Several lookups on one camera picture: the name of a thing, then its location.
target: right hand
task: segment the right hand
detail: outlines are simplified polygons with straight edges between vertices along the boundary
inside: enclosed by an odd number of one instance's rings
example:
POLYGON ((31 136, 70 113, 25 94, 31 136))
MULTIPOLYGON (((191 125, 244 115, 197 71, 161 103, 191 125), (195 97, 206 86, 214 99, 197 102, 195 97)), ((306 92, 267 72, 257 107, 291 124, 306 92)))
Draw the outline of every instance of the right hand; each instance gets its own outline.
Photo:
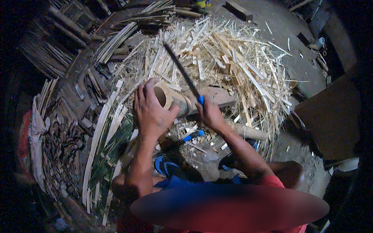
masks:
POLYGON ((212 103, 210 96, 204 96, 204 105, 196 104, 202 122, 212 130, 219 131, 225 121, 218 105, 212 103))

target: forearm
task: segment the forearm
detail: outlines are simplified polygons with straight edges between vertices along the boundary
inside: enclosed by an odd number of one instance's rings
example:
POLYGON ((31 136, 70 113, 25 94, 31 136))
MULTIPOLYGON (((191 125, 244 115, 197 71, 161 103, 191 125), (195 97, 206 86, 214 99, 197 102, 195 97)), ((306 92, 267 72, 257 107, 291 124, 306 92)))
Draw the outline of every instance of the forearm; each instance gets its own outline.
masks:
POLYGON ((137 188, 139 198, 153 192, 151 158, 156 142, 156 139, 141 136, 137 142, 137 150, 131 162, 127 185, 137 188))
POLYGON ((259 153, 228 124, 223 124, 216 132, 229 145, 230 150, 236 155, 238 168, 247 177, 274 174, 259 153))

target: blue sandal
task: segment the blue sandal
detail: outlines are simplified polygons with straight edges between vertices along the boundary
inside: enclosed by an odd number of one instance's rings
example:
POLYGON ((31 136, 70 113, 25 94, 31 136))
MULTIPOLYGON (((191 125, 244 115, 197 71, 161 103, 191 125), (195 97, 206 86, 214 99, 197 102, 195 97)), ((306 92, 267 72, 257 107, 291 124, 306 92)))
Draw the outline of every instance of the blue sandal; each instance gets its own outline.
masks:
POLYGON ((154 162, 154 167, 160 174, 170 178, 173 175, 175 175, 175 170, 180 170, 179 166, 177 166, 175 163, 171 162, 169 158, 166 156, 158 156, 154 162))

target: bamboo tube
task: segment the bamboo tube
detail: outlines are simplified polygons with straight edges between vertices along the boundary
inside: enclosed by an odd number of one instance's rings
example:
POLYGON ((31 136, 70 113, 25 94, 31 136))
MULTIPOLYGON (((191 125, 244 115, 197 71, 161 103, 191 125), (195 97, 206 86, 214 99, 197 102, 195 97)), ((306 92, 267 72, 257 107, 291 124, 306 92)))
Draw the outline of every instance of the bamboo tube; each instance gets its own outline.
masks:
POLYGON ((68 27, 73 29, 74 31, 78 32, 82 37, 86 38, 87 40, 103 40, 103 37, 95 35, 93 38, 88 35, 88 33, 80 28, 74 21, 66 17, 62 12, 54 8, 53 6, 50 6, 48 11, 52 13, 55 17, 57 17, 59 20, 64 22, 68 27))
POLYGON ((71 39, 73 39, 74 41, 76 41, 79 45, 83 46, 83 47, 87 47, 87 44, 84 43, 84 41, 82 41, 81 39, 79 39, 77 36, 75 36, 74 34, 72 34, 69 30, 65 29, 63 26, 59 25, 56 21, 50 19, 54 26, 56 26, 56 28, 60 29, 64 34, 66 34, 67 36, 69 36, 71 39))

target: dark wooden board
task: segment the dark wooden board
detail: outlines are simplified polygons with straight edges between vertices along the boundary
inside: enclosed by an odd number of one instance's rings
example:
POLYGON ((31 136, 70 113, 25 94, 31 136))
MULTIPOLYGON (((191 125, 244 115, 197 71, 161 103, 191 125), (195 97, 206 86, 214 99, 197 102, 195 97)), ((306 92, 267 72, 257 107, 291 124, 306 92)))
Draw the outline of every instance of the dark wooden board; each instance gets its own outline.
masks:
POLYGON ((233 1, 226 1, 225 8, 243 21, 253 20, 253 14, 233 1))

